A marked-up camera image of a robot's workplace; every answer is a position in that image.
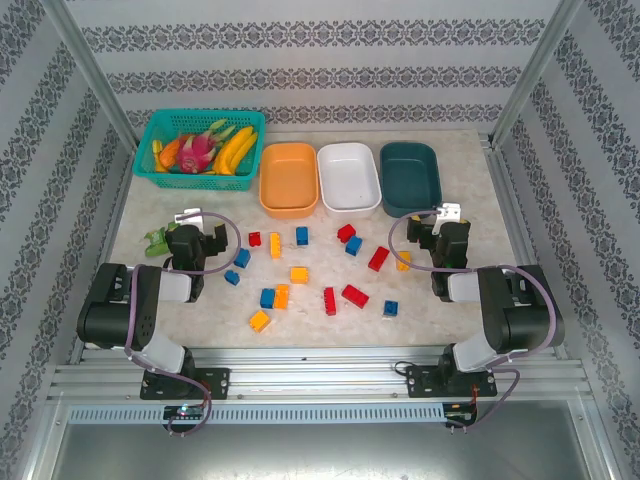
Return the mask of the green toy vegetable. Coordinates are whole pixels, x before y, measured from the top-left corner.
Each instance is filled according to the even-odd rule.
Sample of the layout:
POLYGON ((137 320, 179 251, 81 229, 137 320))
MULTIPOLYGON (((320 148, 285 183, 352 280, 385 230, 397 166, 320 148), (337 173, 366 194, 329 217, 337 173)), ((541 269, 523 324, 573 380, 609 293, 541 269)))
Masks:
POLYGON ((149 231, 144 235, 144 239, 149 241, 149 244, 145 247, 146 257, 159 257, 169 253, 166 233, 170 228, 171 226, 167 225, 166 227, 149 231))

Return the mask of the dark teal plastic container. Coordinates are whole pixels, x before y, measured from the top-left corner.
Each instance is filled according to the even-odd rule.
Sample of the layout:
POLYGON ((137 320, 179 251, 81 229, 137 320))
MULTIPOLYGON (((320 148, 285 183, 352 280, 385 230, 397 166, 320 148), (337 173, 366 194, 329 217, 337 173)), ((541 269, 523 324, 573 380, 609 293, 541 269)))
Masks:
POLYGON ((435 151, 419 142, 390 142, 380 150, 384 211, 393 218, 434 210, 442 202, 435 151))

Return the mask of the teal plastic basket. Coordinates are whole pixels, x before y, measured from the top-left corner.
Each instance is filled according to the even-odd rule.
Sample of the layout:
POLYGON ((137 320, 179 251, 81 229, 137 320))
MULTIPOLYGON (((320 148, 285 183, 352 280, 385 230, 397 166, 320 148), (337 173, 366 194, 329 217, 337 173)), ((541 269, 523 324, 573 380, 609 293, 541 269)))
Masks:
POLYGON ((247 191, 256 177, 266 130, 265 116, 251 110, 211 109, 159 109, 150 117, 139 143, 133 163, 133 173, 146 178, 161 188, 247 191), (241 127, 251 126, 257 134, 256 143, 239 162, 232 176, 214 174, 159 173, 155 169, 152 141, 163 144, 180 134, 201 133, 217 120, 226 119, 225 127, 235 126, 233 133, 241 127))

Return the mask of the orange toy fruit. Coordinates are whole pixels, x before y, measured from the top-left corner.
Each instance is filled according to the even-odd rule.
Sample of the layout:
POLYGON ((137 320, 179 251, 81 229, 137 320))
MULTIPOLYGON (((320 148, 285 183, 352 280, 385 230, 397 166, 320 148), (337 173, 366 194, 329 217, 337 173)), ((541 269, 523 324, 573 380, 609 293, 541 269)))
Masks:
POLYGON ((181 140, 176 138, 169 142, 159 153, 159 162, 165 170, 172 168, 178 157, 178 153, 181 149, 181 140))

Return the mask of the pink toy dragon fruit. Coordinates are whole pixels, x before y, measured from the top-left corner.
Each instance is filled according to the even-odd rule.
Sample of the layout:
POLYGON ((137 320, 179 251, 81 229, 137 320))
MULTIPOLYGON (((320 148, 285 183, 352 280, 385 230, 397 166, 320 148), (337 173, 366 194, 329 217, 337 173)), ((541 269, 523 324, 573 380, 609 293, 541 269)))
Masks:
POLYGON ((213 122, 207 130, 190 135, 182 142, 177 154, 177 165, 181 173, 203 173, 215 159, 220 146, 233 133, 236 126, 225 127, 227 120, 213 122))

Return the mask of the white plastic container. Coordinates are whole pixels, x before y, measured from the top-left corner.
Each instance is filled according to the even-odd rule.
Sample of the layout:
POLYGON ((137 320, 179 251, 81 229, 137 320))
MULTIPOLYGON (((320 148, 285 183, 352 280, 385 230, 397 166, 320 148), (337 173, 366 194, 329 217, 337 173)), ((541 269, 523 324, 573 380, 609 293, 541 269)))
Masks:
POLYGON ((330 217, 371 217, 382 201, 373 152, 359 142, 333 143, 317 154, 322 201, 330 217))

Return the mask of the yellow toy banana bunch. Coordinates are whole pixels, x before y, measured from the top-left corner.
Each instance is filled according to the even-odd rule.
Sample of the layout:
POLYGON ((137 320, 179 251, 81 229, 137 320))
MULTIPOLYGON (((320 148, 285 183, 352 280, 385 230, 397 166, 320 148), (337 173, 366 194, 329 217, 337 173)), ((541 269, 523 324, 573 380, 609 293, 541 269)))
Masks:
POLYGON ((220 150, 213 164, 216 175, 232 176, 238 165, 257 141, 258 134, 252 126, 239 130, 220 150))

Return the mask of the orange plastic container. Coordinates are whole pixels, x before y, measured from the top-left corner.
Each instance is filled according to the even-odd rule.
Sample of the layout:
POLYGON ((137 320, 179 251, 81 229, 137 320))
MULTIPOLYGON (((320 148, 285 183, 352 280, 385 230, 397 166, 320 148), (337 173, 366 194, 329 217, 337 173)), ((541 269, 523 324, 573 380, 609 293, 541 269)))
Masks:
POLYGON ((268 216, 278 220, 309 217, 319 195, 316 151, 310 144, 275 143, 263 150, 259 199, 268 216))

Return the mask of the grey metal plate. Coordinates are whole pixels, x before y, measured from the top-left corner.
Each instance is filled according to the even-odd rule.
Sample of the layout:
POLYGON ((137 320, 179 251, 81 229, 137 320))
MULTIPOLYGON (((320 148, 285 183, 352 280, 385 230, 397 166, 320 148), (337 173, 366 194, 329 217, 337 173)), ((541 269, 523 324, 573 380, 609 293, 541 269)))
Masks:
POLYGON ((52 480, 591 480, 574 436, 511 441, 427 424, 208 427, 72 425, 52 480))

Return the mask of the aluminium frame rail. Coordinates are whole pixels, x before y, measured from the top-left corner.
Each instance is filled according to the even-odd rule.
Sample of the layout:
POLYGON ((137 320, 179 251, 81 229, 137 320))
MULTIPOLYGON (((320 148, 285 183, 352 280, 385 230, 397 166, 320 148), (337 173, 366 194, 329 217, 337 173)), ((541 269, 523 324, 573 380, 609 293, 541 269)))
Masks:
MULTIPOLYGON (((104 235, 102 237, 102 245, 101 245, 101 251, 100 251, 100 255, 96 260, 95 266, 93 271, 91 272, 90 276, 88 277, 88 283, 86 285, 86 291, 84 292, 83 296, 82 296, 82 303, 80 305, 80 307, 84 306, 84 302, 86 301, 87 296, 90 293, 94 278, 98 272, 99 267, 103 264, 106 263, 112 254, 113 248, 114 248, 114 244, 115 244, 115 240, 116 240, 116 236, 118 233, 118 229, 119 229, 119 225, 121 222, 121 217, 123 215, 123 211, 125 208, 125 203, 127 200, 127 195, 129 192, 129 188, 130 188, 130 184, 131 184, 131 180, 133 177, 133 173, 132 173, 132 168, 133 168, 133 163, 134 163, 134 159, 135 159, 135 153, 136 150, 132 150, 129 158, 127 160, 127 164, 126 164, 126 168, 123 170, 122 172, 122 178, 121 178, 121 184, 118 190, 118 195, 117 197, 114 199, 112 208, 111 208, 111 214, 109 217, 109 222, 107 225, 107 230, 104 232, 104 235)), ((71 345, 70 345, 70 350, 68 351, 68 356, 67 359, 65 361, 65 363, 67 365, 75 365, 78 364, 82 358, 83 355, 83 350, 84 350, 84 342, 82 340, 79 339, 78 334, 77 334, 77 324, 78 324, 78 320, 74 321, 73 324, 73 338, 71 341, 71 345)))
MULTIPOLYGON (((483 153, 487 162, 488 170, 494 185, 496 197, 500 206, 501 214, 504 220, 506 231, 509 237, 511 248, 514 253, 516 265, 538 265, 538 260, 534 254, 533 244, 526 230, 524 216, 519 207, 514 187, 508 177, 505 161, 499 150, 495 150, 491 145, 491 137, 487 134, 479 134, 479 141, 483 149, 483 153)), ((549 333, 549 328, 554 326, 553 337, 546 340, 543 337, 537 344, 536 348, 527 352, 512 353, 510 358, 526 358, 546 351, 551 347, 561 346, 565 339, 566 328, 561 313, 554 306, 556 322, 549 321, 549 314, 543 315, 547 329, 544 334, 549 333)))

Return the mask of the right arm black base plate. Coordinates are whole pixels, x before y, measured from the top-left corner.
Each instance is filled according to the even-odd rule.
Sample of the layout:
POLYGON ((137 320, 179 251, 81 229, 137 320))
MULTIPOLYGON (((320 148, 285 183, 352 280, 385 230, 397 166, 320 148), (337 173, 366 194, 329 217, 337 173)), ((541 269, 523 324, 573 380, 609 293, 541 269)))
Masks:
POLYGON ((486 371, 446 373, 437 366, 409 366, 406 383, 410 398, 491 398, 497 395, 495 379, 486 371))

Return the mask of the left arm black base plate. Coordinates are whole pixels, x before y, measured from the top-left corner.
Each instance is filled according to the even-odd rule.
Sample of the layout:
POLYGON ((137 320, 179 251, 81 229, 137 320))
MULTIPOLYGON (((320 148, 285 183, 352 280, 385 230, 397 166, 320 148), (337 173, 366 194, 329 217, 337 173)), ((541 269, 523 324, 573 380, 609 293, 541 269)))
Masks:
MULTIPOLYGON (((197 368, 193 381, 206 387, 212 400, 226 400, 230 384, 230 370, 227 368, 197 368)), ((140 388, 142 400, 200 400, 203 391, 192 383, 177 380, 166 375, 145 371, 140 388)))

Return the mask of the wide aluminium extrusion rail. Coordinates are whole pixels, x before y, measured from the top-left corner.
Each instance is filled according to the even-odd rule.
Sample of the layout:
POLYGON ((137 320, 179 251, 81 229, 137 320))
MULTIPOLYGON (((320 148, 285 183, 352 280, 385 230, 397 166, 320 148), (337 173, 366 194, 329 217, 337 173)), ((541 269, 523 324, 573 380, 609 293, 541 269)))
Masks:
MULTIPOLYGON (((332 348, 196 348, 199 366, 230 371, 228 400, 260 403, 372 403, 405 401, 402 361, 436 363, 439 346, 332 348)), ((577 400, 593 397, 583 364, 553 350, 512 367, 521 373, 516 401, 577 400)), ((135 404, 142 369, 120 351, 86 349, 78 363, 55 367, 46 394, 67 404, 135 404)))

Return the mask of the aluminium frame post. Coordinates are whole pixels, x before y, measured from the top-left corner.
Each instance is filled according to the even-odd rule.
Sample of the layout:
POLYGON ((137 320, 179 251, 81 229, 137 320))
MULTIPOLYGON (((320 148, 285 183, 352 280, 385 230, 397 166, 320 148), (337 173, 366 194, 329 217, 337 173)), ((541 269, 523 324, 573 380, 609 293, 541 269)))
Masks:
POLYGON ((488 135, 490 149, 495 150, 504 143, 533 88, 544 73, 553 52, 583 3, 584 0, 559 0, 493 131, 488 135))
POLYGON ((39 1, 73 56, 89 87, 93 90, 120 140, 129 150, 135 150, 139 143, 138 136, 106 75, 100 68, 84 34, 71 15, 66 1, 39 1))

